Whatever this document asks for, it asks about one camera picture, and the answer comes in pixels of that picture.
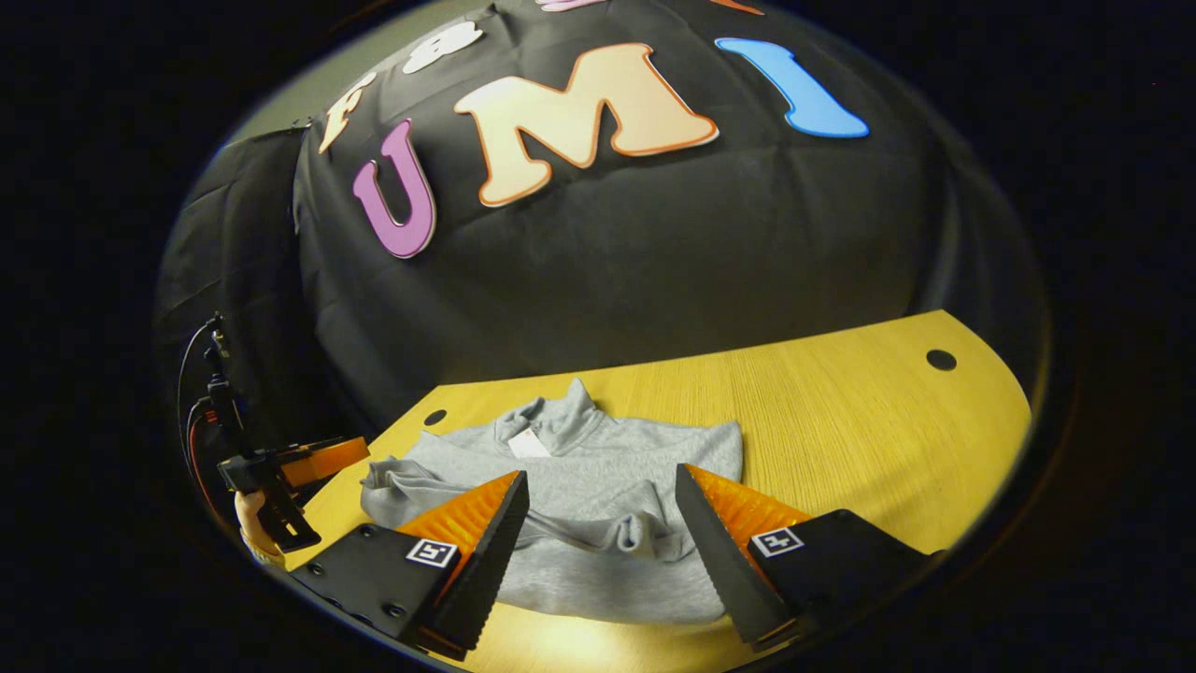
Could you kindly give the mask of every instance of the blue letter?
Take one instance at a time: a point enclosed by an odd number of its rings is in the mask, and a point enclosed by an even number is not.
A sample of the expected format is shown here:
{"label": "blue letter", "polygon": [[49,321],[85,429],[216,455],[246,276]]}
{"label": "blue letter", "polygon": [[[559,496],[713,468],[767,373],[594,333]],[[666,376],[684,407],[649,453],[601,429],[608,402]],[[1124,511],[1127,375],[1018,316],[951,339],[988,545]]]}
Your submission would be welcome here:
{"label": "blue letter", "polygon": [[785,47],[739,37],[720,37],[714,44],[724,51],[748,59],[776,86],[789,102],[789,111],[785,118],[793,128],[828,137],[860,137],[868,134],[868,124],[844,110],[818,80],[793,60],[793,54]]}

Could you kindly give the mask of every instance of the wooden tabletop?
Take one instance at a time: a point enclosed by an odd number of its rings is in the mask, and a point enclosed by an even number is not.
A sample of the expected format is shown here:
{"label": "wooden tabletop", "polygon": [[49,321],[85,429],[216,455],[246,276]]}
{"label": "wooden tabletop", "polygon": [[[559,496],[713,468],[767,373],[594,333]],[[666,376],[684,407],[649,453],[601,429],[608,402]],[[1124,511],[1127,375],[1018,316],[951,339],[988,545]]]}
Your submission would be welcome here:
{"label": "wooden tabletop", "polygon": [[[932,367],[930,350],[951,354],[954,369]],[[744,484],[814,516],[850,509],[925,553],[950,547],[976,522],[1030,427],[1030,408],[1005,363],[959,320],[934,311],[704,356],[440,386],[370,453],[403,458],[423,430],[488,424],[535,398],[562,398],[574,378],[614,417],[700,427],[738,421]],[[425,427],[439,410],[444,420]],[[370,521],[360,507],[367,463],[342,471],[305,506],[323,543],[287,555],[288,569]],[[763,654],[753,655],[725,616],[700,626],[647,626],[498,604],[477,649],[457,666],[681,673],[756,656]]]}

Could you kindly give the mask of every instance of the gray wall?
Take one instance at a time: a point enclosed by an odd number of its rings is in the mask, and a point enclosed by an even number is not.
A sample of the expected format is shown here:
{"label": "gray wall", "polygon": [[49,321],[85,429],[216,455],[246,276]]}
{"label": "gray wall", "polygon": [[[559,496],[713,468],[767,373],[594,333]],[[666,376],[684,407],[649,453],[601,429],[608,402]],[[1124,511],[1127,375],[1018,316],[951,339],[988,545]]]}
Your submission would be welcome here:
{"label": "gray wall", "polygon": [[353,86],[371,66],[438,25],[489,4],[488,0],[438,0],[396,14],[292,79],[252,111],[245,123],[228,136],[227,142],[291,128],[295,120],[324,114],[328,105]]}

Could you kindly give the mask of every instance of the gray sweatshirt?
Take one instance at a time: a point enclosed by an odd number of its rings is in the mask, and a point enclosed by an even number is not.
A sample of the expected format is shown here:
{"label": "gray sweatshirt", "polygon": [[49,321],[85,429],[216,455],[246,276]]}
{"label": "gray sweatshirt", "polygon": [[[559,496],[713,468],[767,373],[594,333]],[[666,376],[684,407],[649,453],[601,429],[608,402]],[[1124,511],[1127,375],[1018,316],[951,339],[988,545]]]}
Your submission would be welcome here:
{"label": "gray sweatshirt", "polygon": [[494,423],[423,433],[407,460],[371,464],[361,508],[398,527],[514,470],[531,507],[500,602],[627,623],[704,623],[724,611],[673,498],[678,463],[739,481],[739,424],[684,428],[598,410],[580,380]]}

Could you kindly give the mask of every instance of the letter m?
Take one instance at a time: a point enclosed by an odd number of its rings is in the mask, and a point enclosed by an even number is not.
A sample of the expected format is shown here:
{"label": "letter m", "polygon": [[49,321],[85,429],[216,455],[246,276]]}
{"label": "letter m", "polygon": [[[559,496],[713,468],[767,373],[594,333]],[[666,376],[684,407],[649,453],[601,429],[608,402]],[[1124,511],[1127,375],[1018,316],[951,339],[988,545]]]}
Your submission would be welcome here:
{"label": "letter m", "polygon": [[611,146],[621,154],[659,154],[718,137],[718,126],[685,105],[648,54],[652,47],[642,43],[600,47],[578,56],[565,91],[505,77],[458,100],[453,111],[474,115],[489,170],[478,190],[482,203],[505,206],[551,179],[548,161],[527,155],[520,131],[570,164],[590,167],[603,105],[618,123]]}

